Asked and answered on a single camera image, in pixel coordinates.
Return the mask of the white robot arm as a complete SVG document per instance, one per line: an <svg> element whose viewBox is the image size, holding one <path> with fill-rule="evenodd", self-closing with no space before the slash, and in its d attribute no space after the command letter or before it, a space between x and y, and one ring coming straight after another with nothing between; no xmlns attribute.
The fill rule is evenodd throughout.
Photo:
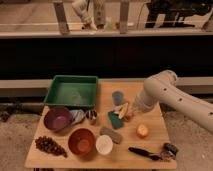
<svg viewBox="0 0 213 171"><path fill-rule="evenodd" d="M147 113L158 102L163 102L213 134L213 104L181 91L176 87L177 81L178 77L172 70L149 76L135 96L133 109Z"/></svg>

